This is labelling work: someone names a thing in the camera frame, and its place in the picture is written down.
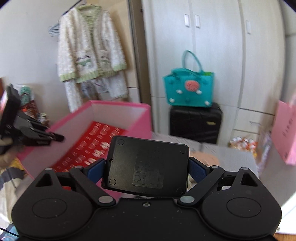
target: blue gripper pad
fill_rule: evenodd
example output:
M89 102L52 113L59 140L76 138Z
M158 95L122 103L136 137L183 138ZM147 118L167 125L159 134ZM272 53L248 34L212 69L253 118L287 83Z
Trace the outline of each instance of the blue gripper pad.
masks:
M86 175L93 183L97 183L103 176L105 163L106 160L104 158L100 158L83 169L84 175Z
M189 157L189 174L199 183L210 173L210 168L199 162L194 157Z

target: pink flower decoration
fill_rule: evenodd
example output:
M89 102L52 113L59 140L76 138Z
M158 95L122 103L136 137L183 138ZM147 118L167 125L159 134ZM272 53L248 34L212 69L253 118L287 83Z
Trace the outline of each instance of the pink flower decoration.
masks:
M200 88L200 84L194 80L187 80L185 82L185 89L190 92L196 92Z

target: white wall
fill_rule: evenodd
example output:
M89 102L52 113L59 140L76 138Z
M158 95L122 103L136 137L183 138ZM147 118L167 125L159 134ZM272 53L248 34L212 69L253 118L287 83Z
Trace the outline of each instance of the white wall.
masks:
M33 88L39 111L56 121L69 113L57 75L58 37L48 27L76 0L10 0L0 9L0 77Z
M296 89L296 13L280 0L286 34L286 69L281 100L288 102Z

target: bag handle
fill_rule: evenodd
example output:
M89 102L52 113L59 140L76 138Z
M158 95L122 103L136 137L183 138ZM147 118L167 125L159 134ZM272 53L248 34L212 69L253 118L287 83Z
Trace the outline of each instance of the bag handle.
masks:
M178 73L189 73L189 74L191 74L191 75L193 75L195 78L200 78L200 76L196 73L196 72L194 72L194 71L192 71L192 70L189 70L189 69L183 69L183 68L178 68L178 69L173 69L172 70L172 75L175 77L175 78L177 78L177 79L180 79L179 77L178 77Z
M196 57L196 55L193 52L189 51L189 50L185 50L184 53L183 53L183 56L182 56L182 67L184 69L186 69L185 58L186 58L187 53L192 54L193 58L195 59L195 61L197 62L198 66L200 68L200 72L203 72L202 65L201 65L200 61L198 60L198 58Z

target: black suitcase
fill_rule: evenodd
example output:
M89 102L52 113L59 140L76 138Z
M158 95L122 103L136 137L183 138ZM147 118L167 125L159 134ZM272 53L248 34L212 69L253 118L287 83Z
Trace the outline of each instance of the black suitcase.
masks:
M170 109L170 135L216 144L222 114L217 103L213 103L209 108L172 106Z

